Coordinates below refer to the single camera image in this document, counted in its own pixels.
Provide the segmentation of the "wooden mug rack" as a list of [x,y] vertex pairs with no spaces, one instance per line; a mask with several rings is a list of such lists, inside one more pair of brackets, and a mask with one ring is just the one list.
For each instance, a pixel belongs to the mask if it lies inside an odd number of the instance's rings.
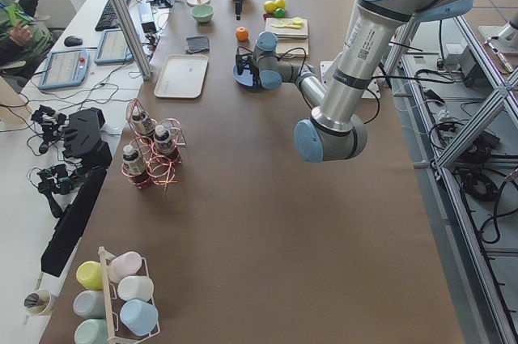
[[121,323],[120,310],[123,300],[118,297],[118,285],[114,283],[108,275],[108,268],[115,255],[105,249],[104,246],[98,248],[100,260],[101,278],[103,282],[105,320],[107,324],[108,339],[107,343],[144,343],[161,333],[161,325],[158,321],[152,331],[145,336],[137,336]]

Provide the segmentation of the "yellow lemon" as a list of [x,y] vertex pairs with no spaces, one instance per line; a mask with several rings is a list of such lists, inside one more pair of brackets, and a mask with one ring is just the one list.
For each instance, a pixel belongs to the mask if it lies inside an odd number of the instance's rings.
[[285,9],[287,6],[287,0],[274,0],[274,3],[277,8]]
[[263,9],[267,14],[273,14],[277,10],[277,5],[274,1],[266,1],[263,4]]

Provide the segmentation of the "pink mug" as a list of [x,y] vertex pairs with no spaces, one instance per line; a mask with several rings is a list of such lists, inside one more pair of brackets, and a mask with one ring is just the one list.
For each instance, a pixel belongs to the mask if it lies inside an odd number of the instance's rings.
[[141,266],[141,255],[135,251],[129,251],[111,260],[108,265],[108,277],[112,282],[120,283],[122,279],[136,274]]

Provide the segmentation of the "cream rabbit tray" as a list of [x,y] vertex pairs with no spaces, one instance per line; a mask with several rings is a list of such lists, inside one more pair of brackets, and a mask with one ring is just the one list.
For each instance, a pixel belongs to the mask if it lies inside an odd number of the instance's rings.
[[202,93],[208,57],[171,54],[165,58],[154,95],[168,99],[195,99]]

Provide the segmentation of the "blue mug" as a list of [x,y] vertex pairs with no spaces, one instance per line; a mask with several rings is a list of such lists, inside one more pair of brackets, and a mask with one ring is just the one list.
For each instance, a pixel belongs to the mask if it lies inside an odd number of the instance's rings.
[[123,304],[119,317],[133,334],[146,336],[157,326],[159,314],[155,305],[131,299]]

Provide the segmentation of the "blue teach pendant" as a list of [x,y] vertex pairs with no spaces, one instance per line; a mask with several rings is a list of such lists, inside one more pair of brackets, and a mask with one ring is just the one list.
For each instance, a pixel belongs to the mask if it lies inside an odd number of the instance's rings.
[[94,63],[100,66],[131,63],[133,54],[121,29],[107,29],[101,33]]
[[43,91],[80,85],[87,76],[89,61],[86,49],[51,52],[45,61],[38,88]]

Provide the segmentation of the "green bowl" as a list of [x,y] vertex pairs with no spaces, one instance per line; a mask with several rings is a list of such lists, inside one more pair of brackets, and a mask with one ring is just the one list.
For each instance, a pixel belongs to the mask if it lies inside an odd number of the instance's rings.
[[208,23],[214,16],[214,8],[209,4],[197,5],[192,8],[191,15],[198,23]]

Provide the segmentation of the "black keyboard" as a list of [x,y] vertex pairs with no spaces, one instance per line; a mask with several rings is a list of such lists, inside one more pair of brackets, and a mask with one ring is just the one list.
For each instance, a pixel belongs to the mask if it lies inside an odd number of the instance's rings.
[[102,32],[109,29],[117,29],[120,27],[117,13],[110,1],[107,1],[104,9],[95,26],[96,32]]

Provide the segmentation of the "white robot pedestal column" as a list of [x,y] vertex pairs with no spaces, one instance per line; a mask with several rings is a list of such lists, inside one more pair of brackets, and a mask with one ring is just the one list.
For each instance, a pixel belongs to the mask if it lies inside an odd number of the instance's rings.
[[335,61],[321,61],[320,62],[321,82],[325,90],[329,89],[333,79],[340,83],[353,87],[355,89],[363,90],[363,98],[374,99],[380,98],[380,89],[375,79],[359,79],[355,76],[346,74],[344,70],[338,68]]

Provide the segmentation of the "orange mandarin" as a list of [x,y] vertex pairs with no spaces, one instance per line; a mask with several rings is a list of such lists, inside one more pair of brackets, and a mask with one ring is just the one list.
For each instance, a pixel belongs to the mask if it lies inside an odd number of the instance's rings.
[[235,31],[235,36],[239,42],[245,42],[249,38],[249,31],[246,27],[238,27]]

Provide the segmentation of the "black computer mouse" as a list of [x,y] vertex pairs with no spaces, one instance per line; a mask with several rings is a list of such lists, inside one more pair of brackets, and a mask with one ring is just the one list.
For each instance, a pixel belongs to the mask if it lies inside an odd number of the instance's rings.
[[83,39],[79,36],[67,36],[64,39],[64,45],[66,47],[75,47],[83,44]]

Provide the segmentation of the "blue plate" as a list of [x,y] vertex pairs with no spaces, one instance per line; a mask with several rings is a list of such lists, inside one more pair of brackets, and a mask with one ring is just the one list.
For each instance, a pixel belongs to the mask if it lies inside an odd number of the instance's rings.
[[250,70],[248,67],[243,68],[242,71],[238,70],[237,66],[234,66],[232,69],[232,75],[234,80],[238,82],[239,85],[248,89],[260,89],[261,88],[261,80],[259,74],[253,70]]

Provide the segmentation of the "wooden cutting board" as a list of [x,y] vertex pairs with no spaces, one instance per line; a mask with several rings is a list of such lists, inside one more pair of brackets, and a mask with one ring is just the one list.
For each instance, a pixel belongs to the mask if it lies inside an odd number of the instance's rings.
[[276,53],[287,54],[293,57],[304,57],[309,55],[308,45],[308,21],[304,18],[304,25],[301,29],[273,28],[271,24],[281,18],[267,18],[265,30],[272,32],[278,39]]

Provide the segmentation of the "tea bottle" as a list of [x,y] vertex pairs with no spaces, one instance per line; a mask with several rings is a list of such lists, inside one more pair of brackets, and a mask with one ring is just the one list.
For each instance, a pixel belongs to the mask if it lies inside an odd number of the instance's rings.
[[161,155],[170,156],[175,150],[175,144],[172,141],[172,136],[166,127],[157,125],[155,127],[154,141],[156,150]]
[[123,148],[123,170],[129,180],[138,187],[143,187],[149,180],[147,166],[138,149],[128,144]]
[[135,131],[142,136],[150,136],[155,130],[153,121],[145,111],[135,109],[132,112],[131,121]]

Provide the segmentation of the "green lime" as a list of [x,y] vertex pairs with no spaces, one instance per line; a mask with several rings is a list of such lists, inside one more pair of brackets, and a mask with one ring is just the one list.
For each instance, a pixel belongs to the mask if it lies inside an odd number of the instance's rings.
[[273,15],[275,18],[284,18],[286,16],[286,11],[284,8],[277,8]]

